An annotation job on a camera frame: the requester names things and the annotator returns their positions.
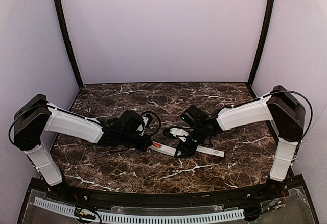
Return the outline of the white remote battery cover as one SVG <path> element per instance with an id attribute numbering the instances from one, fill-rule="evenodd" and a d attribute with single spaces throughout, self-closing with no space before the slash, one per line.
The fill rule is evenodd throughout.
<path id="1" fill-rule="evenodd" d="M 205 154 L 209 154 L 209 155 L 214 155 L 217 157 L 224 157 L 225 152 L 224 151 L 220 151 L 220 150 L 215 150 L 212 148 L 208 148 L 208 147 L 203 147 L 203 146 L 198 146 L 196 151 L 201 152 L 201 153 L 205 153 Z"/>

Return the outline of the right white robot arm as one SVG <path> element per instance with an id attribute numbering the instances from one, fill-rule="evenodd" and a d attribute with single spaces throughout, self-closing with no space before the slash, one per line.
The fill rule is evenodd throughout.
<path id="1" fill-rule="evenodd" d="M 288 173 L 296 149 L 304 136 L 304 106 L 295 98 L 296 92 L 278 85 L 252 101 L 216 109 L 212 114 L 189 106 L 181 119 L 191 128 L 188 135 L 180 135 L 174 156 L 189 158 L 199 145 L 217 134 L 233 128 L 262 121 L 271 121 L 278 131 L 278 144 L 269 178 L 282 182 Z"/>

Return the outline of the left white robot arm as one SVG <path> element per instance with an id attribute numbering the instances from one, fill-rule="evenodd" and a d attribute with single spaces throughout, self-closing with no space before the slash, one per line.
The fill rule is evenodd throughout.
<path id="1" fill-rule="evenodd" d="M 63 183 L 64 175 L 50 153 L 54 143 L 44 142 L 47 134 L 67 135 L 100 147 L 124 146 L 144 152 L 152 145 L 151 135 L 145 132 L 152 120 L 150 112 L 126 110 L 118 118 L 101 121 L 59 108 L 44 94 L 37 94 L 15 113 L 8 135 L 46 183 L 56 186 Z"/>

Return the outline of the white remote control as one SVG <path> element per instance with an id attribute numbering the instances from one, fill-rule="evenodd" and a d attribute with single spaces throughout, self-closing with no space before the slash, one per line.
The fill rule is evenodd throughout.
<path id="1" fill-rule="evenodd" d="M 156 148 L 153 144 L 159 144 L 162 147 L 161 148 Z M 154 142 L 153 144 L 149 147 L 149 149 L 157 151 L 157 152 L 165 154 L 165 155 L 168 155 L 168 156 L 174 157 L 174 154 L 175 154 L 175 151 L 176 151 L 175 148 L 170 147 L 170 146 L 166 146 L 164 144 L 160 144 L 160 143 L 157 143 L 157 142 Z"/>

